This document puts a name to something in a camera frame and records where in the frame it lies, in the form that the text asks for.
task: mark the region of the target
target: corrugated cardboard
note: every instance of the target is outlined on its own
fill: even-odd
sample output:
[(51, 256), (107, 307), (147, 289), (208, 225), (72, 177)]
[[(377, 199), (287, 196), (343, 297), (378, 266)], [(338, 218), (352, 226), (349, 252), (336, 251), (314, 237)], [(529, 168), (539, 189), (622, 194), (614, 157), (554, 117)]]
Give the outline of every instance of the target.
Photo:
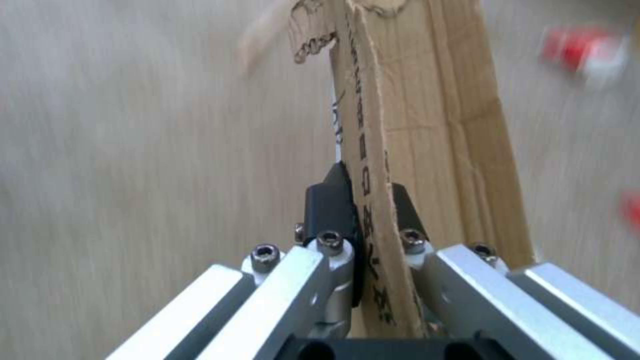
[[(422, 336), (391, 182), (406, 186), (436, 248), (485, 242), (512, 267), (533, 261), (480, 5), (311, 2), (335, 26), (342, 157), (368, 246), (367, 333)], [(316, 14), (294, 9), (292, 19)], [(296, 53), (308, 41), (291, 29), (290, 36)]]

